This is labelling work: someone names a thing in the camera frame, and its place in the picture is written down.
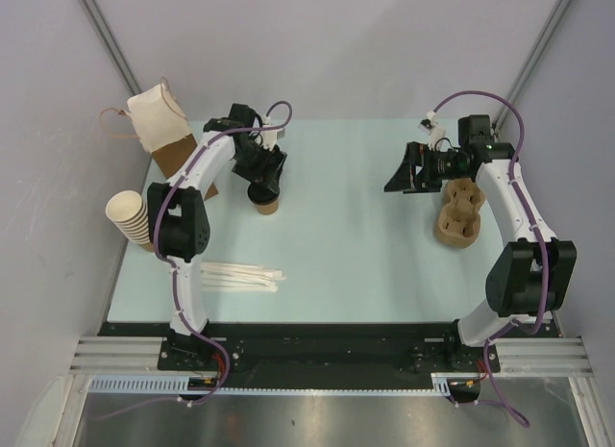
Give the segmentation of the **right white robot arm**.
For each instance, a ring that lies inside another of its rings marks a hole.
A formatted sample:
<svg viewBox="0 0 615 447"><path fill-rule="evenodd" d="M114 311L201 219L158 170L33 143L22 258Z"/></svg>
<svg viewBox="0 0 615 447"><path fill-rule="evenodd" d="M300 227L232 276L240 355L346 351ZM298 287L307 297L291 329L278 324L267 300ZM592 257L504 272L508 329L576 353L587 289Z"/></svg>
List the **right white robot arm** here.
<svg viewBox="0 0 615 447"><path fill-rule="evenodd" d="M522 179L518 151L495 140L486 114L458 120L458 141L442 147L447 137L435 112L421 120L427 143L406 145L402 162L384 186L404 194L440 190L453 180L478 186L497 222L504 249L485 280L485 300L457 320L457 335L443 347L443 359L454 371L465 371L486 347L511 329L535 334L546 312L563 304L577 249L561 240L542 219Z"/></svg>

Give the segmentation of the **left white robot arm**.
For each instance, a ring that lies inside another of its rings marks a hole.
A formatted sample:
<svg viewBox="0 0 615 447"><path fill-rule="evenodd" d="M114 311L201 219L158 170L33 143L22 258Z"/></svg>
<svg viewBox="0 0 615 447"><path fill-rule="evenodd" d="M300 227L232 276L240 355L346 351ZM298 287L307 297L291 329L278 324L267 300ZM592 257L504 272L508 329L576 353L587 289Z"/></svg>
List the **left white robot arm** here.
<svg viewBox="0 0 615 447"><path fill-rule="evenodd" d="M228 115L203 127L194 152L178 172L147 189L150 241L157 258L169 265L174 315L171 330L197 335L208 323L201 293L200 256L210 239L205 194L228 163L249 185L247 195L265 215L279 206L280 178L287 154L278 137L292 118L289 102L278 101L264 114L233 104Z"/></svg>

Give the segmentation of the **black cup lid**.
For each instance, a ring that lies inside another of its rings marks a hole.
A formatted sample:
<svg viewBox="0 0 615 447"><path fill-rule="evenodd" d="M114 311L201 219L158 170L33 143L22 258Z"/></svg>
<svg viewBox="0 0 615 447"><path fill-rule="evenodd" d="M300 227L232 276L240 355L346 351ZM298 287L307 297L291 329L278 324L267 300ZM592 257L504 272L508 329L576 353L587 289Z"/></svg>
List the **black cup lid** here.
<svg viewBox="0 0 615 447"><path fill-rule="evenodd" d="M271 190L266 186L250 184L247 188L247 195L254 205L266 206L276 202L280 196L280 192Z"/></svg>

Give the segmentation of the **brown paper cup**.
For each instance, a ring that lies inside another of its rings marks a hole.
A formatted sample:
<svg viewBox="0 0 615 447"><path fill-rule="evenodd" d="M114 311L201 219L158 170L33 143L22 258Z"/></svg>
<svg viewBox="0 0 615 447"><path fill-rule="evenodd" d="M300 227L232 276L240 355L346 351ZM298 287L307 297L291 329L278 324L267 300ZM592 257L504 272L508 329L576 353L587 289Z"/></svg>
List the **brown paper cup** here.
<svg viewBox="0 0 615 447"><path fill-rule="evenodd" d="M278 211L279 201L275 200L266 204L255 204L255 208L261 215L272 215Z"/></svg>

